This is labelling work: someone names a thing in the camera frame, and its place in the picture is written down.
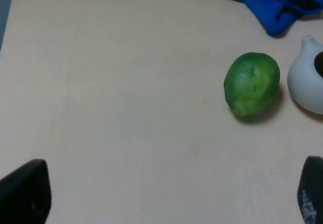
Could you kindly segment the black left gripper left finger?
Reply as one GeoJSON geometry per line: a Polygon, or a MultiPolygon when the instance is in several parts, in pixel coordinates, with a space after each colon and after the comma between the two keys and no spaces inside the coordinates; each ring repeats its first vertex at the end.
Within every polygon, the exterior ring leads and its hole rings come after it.
{"type": "Polygon", "coordinates": [[[44,159],[33,159],[1,179],[1,223],[46,223],[51,187],[44,159]]]}

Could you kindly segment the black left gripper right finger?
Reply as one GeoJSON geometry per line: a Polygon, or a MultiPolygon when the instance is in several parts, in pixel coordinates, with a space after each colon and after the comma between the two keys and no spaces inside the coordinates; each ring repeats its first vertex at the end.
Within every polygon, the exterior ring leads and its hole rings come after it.
{"type": "Polygon", "coordinates": [[[322,223],[322,158],[309,156],[303,166],[297,200],[305,223],[322,223]]]}

